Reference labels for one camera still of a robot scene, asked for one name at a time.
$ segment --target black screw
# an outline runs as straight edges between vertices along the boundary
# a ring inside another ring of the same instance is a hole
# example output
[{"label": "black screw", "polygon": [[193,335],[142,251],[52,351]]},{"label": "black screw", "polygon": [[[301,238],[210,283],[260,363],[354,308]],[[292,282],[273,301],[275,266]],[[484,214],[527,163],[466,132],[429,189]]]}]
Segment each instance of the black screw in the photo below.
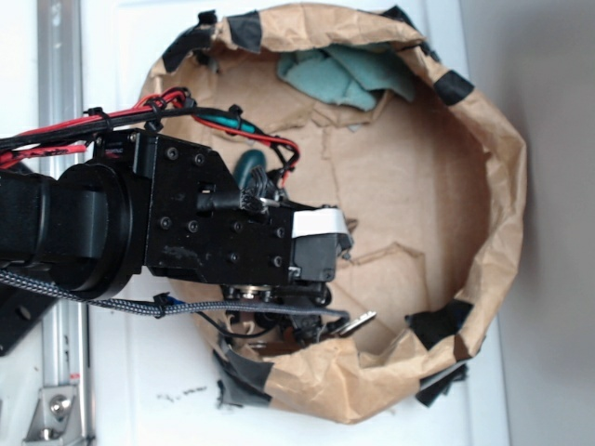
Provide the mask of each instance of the black screw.
[{"label": "black screw", "polygon": [[195,233],[198,230],[198,221],[189,221],[187,228],[191,233]]},{"label": "black screw", "polygon": [[271,259],[271,265],[276,268],[280,268],[283,265],[283,258],[281,256],[275,256]]},{"label": "black screw", "polygon": [[205,156],[202,153],[198,153],[194,156],[194,163],[196,165],[203,165],[205,163]]},{"label": "black screw", "polygon": [[244,223],[242,223],[241,221],[234,221],[231,224],[231,230],[233,230],[233,232],[237,232],[239,234],[240,232],[242,232],[244,230]]},{"label": "black screw", "polygon": [[227,256],[227,259],[228,259],[229,262],[235,264],[235,263],[238,263],[240,261],[240,256],[238,256],[237,253],[230,253]]},{"label": "black screw", "polygon": [[165,150],[165,157],[168,160],[176,161],[179,157],[178,149],[175,147],[168,147],[167,150]]},{"label": "black screw", "polygon": [[171,228],[171,218],[169,218],[168,216],[162,216],[161,219],[159,220],[159,226],[161,226],[162,230],[168,230]]}]

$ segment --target metal bracket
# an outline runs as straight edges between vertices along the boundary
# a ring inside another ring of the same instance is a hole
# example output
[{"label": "metal bracket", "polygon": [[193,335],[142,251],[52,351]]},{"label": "metal bracket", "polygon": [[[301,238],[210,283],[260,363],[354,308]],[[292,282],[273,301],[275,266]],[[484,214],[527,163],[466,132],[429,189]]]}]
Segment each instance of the metal bracket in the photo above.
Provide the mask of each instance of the metal bracket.
[{"label": "metal bracket", "polygon": [[78,386],[45,387],[23,446],[74,446],[85,440]]}]

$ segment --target red wire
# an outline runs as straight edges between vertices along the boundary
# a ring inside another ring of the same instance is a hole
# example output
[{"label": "red wire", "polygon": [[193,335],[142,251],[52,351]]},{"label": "red wire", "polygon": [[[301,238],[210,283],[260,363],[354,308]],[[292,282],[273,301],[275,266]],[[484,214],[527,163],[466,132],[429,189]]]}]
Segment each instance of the red wire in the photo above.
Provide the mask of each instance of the red wire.
[{"label": "red wire", "polygon": [[[165,104],[172,104],[176,108],[181,108],[181,107],[183,107],[184,101],[186,100],[186,95],[183,91],[181,91],[177,88],[170,88],[170,89],[166,90],[165,93],[163,93],[163,95],[151,94],[151,95],[145,96],[144,98],[139,100],[134,106],[132,106],[132,108],[130,108],[130,109],[107,113],[107,115],[110,118],[118,118],[118,117],[123,117],[123,116],[139,114],[139,113],[143,113],[143,112],[150,112],[150,111],[152,111],[152,106],[149,105],[148,103],[152,99],[160,99]],[[229,134],[239,135],[239,136],[243,136],[246,138],[254,139],[254,140],[257,140],[257,141],[263,143],[264,145],[266,145],[268,147],[270,147],[272,144],[282,144],[285,146],[289,146],[293,149],[293,151],[296,153],[297,157],[299,158],[299,155],[300,155],[299,146],[295,142],[293,142],[289,139],[272,137],[269,135],[259,135],[259,134],[248,133],[243,130],[230,128],[230,127],[226,127],[224,125],[212,123],[210,121],[199,118],[197,116],[193,116],[192,118],[197,123],[200,123],[207,127],[211,127],[216,130],[221,130],[221,131],[229,133]],[[77,125],[94,123],[94,122],[100,121],[102,119],[104,119],[104,117],[101,115],[83,116],[80,118],[72,119],[70,121],[65,121],[63,123],[48,125],[46,127],[29,130],[27,132],[21,133],[20,136],[35,135],[35,134],[39,134],[39,133],[51,132],[54,130],[60,130],[60,129],[67,128],[67,127],[73,127],[73,126],[77,126]],[[20,160],[22,160],[24,158],[33,158],[33,157],[38,157],[38,156],[52,156],[52,155],[68,154],[68,153],[80,153],[83,151],[86,151],[86,146],[81,146],[81,145],[53,147],[53,148],[33,148],[33,149],[28,149],[28,150],[23,150],[23,151],[9,151],[9,152],[6,152],[6,153],[3,153],[0,155],[0,168],[4,168],[4,169],[9,168],[10,166],[18,163]],[[283,178],[282,178],[282,183],[281,183],[282,186],[284,186],[284,184],[287,180],[287,177],[289,176],[290,170],[292,170],[296,166],[297,163],[298,163],[298,161],[294,161],[293,163],[291,163],[288,166],[288,170],[285,170]]]},{"label": "red wire", "polygon": [[35,147],[23,151],[7,151],[0,154],[0,169],[8,169],[14,164],[26,158],[37,158],[42,156],[70,155],[72,153],[84,153],[86,145],[72,145],[60,147]]},{"label": "red wire", "polygon": [[[290,139],[285,139],[285,138],[278,138],[278,137],[271,137],[269,135],[258,135],[258,134],[254,134],[254,133],[248,133],[245,132],[243,130],[239,130],[237,128],[230,128],[230,127],[226,127],[225,125],[219,125],[216,123],[211,123],[210,121],[207,121],[205,119],[201,119],[198,116],[193,116],[192,117],[194,119],[194,121],[196,121],[197,123],[200,123],[202,125],[205,125],[207,127],[211,127],[211,128],[215,128],[216,130],[222,130],[224,132],[227,133],[232,133],[234,135],[240,135],[242,137],[246,137],[246,138],[250,138],[250,139],[255,139],[257,141],[266,143],[268,142],[269,144],[265,144],[267,146],[270,146],[272,142],[277,143],[277,144],[285,144],[287,146],[290,146],[291,148],[294,149],[294,151],[296,151],[297,155],[300,155],[300,151],[299,151],[299,146],[292,140]],[[296,164],[298,163],[298,161],[294,161],[293,163],[291,163],[289,165],[289,169],[293,169]],[[286,170],[283,174],[283,178],[281,180],[281,186],[283,187],[285,185],[285,182],[287,181],[287,177],[289,177],[289,170]]]}]

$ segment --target screw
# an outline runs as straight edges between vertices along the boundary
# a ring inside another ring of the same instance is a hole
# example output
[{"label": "screw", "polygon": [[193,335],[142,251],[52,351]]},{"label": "screw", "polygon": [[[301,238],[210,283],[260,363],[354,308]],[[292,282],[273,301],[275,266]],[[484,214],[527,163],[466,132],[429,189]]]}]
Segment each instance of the screw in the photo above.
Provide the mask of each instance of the screw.
[{"label": "screw", "polygon": [[240,256],[238,256],[237,253],[230,253],[227,256],[227,259],[228,259],[229,262],[235,264],[235,263],[238,263],[240,261]]},{"label": "screw", "polygon": [[198,221],[189,221],[187,228],[192,234],[194,234],[198,230]]},{"label": "screw", "polygon": [[283,258],[281,256],[275,256],[271,259],[271,265],[276,268],[280,268],[283,265]]},{"label": "screw", "polygon": [[159,220],[159,226],[161,226],[162,230],[168,230],[171,228],[171,218],[169,218],[168,216],[162,216],[161,219]]},{"label": "screw", "polygon": [[244,223],[242,223],[241,221],[234,221],[233,224],[231,224],[231,230],[239,234],[244,230]]},{"label": "screw", "polygon": [[44,427],[39,431],[39,439],[42,439],[43,441],[50,441],[56,437],[56,432],[51,427]]},{"label": "screw", "polygon": [[227,300],[233,300],[233,287],[232,286],[223,286],[223,296]]},{"label": "screw", "polygon": [[56,395],[49,402],[49,411],[51,411],[56,418],[64,417],[71,409],[71,401],[64,395]]},{"label": "screw", "polygon": [[179,157],[178,149],[175,147],[169,147],[165,151],[165,157],[170,161],[176,161]]},{"label": "screw", "polygon": [[202,153],[198,153],[196,156],[194,156],[194,163],[196,165],[203,165],[205,161],[205,156]]}]

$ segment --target black wire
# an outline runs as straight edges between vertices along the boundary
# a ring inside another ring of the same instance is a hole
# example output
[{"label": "black wire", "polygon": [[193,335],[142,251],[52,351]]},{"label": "black wire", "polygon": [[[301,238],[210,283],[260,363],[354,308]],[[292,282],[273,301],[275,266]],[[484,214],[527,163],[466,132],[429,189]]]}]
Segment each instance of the black wire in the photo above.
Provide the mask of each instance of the black wire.
[{"label": "black wire", "polygon": [[261,332],[258,332],[258,333],[239,334],[239,333],[230,332],[230,331],[226,330],[225,328],[221,327],[215,320],[213,320],[212,318],[210,318],[209,316],[204,314],[202,311],[197,311],[196,314],[198,314],[199,316],[202,316],[203,319],[205,319],[205,321],[207,321],[208,323],[213,325],[215,328],[217,328],[217,331],[220,332],[225,337],[237,337],[238,339],[254,339],[255,337],[261,337],[261,336],[265,335],[266,333],[268,333],[270,330],[272,330],[275,327],[273,325],[272,327],[269,327],[269,328],[262,330]]},{"label": "black wire", "polygon": [[275,154],[277,155],[277,158],[279,158],[279,161],[281,161],[281,165],[283,166],[283,169],[285,170],[289,166],[289,164],[287,163],[287,160],[285,159],[285,157],[279,150],[279,144],[271,144],[271,149],[275,152]]},{"label": "black wire", "polygon": [[[167,109],[159,113],[160,118],[186,116],[189,114],[196,114],[201,111],[200,107],[182,108],[182,109]],[[132,125],[136,123],[143,123],[155,119],[153,111],[142,111],[134,113],[129,116],[120,116],[111,118],[111,125],[113,127],[121,127],[124,125]],[[79,124],[72,127],[61,128],[58,130],[51,130],[43,133],[34,133],[31,135],[21,135],[12,138],[0,139],[0,153],[11,151],[29,144],[41,144],[56,141],[78,141],[90,140],[93,134],[108,130],[108,124],[104,121],[96,121],[94,123]]]}]

